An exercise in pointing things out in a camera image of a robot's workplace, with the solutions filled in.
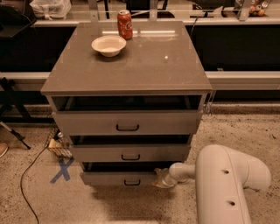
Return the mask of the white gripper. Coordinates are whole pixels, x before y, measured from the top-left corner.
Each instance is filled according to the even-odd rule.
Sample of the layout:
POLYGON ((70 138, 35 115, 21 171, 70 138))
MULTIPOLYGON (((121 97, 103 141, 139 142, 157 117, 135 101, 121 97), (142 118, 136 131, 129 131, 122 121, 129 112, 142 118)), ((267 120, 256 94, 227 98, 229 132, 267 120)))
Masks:
POLYGON ((166 169, 156 168, 154 172, 159 176, 158 180, 152 182, 152 185, 158 188, 174 187, 177 181, 173 179, 166 169))

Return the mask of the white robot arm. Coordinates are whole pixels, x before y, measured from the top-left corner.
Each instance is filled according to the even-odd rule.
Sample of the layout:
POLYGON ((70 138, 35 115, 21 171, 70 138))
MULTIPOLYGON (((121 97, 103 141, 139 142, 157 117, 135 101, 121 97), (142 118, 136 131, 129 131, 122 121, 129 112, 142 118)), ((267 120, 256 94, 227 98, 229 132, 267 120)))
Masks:
POLYGON ((265 191, 271 183, 262 160, 218 144, 203 148, 194 165, 174 163, 155 172, 153 185, 160 188, 195 180, 198 224, 251 224, 244 191, 265 191))

